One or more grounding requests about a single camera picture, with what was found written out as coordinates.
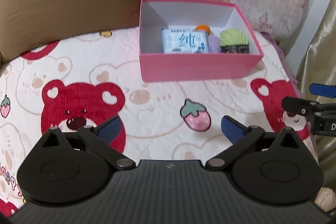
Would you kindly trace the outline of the person's right hand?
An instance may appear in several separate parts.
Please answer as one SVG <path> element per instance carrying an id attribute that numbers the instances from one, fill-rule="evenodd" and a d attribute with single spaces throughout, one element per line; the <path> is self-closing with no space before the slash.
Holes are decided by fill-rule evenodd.
<path id="1" fill-rule="evenodd" d="M 314 203 L 324 212 L 328 212 L 335 208 L 335 202 L 335 192 L 330 188 L 324 187 L 319 190 L 317 197 L 314 201 Z"/>

